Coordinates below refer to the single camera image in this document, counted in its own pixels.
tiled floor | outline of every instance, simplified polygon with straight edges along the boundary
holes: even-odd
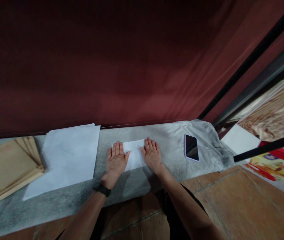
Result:
[[[284,239],[284,193],[241,167],[182,182],[203,204],[225,239]],[[0,237],[55,239],[70,216]],[[169,239],[170,229],[152,194],[107,208],[103,239]]]

gray fabric tablecloth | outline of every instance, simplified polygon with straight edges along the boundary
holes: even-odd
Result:
[[[184,156],[184,135],[198,140],[200,162]],[[222,171],[234,166],[233,155],[218,139],[214,127],[203,121],[180,121],[140,127],[100,131],[94,178],[44,193],[22,202],[24,188],[0,202],[0,236],[78,212],[106,170],[107,148],[116,141],[128,142],[150,137],[159,143],[162,161],[177,181]],[[0,144],[11,138],[0,139]],[[41,150],[45,135],[35,137]],[[142,196],[161,188],[148,167],[125,172],[118,180],[105,206]]]

forearm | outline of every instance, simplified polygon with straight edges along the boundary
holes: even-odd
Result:
[[[212,237],[218,235],[210,218],[164,166],[157,176],[168,192],[183,226],[192,238],[199,237],[203,231],[207,230],[213,234]]]
[[[90,239],[100,211],[106,201],[104,194],[93,192],[87,202],[68,228],[64,231],[60,240],[64,239]]]

red fabric backdrop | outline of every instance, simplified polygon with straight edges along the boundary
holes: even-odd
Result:
[[[0,1],[0,136],[194,119],[284,0]]]

metal frame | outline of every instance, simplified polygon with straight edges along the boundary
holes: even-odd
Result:
[[[284,51],[240,93],[213,122],[213,125],[217,126],[227,121],[282,79],[284,79]]]
[[[233,74],[229,81],[222,87],[218,94],[213,98],[209,105],[199,115],[198,119],[203,119],[214,106],[224,97],[224,95],[237,83],[237,81],[246,73],[246,71],[255,63],[255,61],[266,51],[266,49],[276,40],[284,31],[284,15],[268,32],[258,46],[252,51],[247,59],[242,63],[238,70]]]

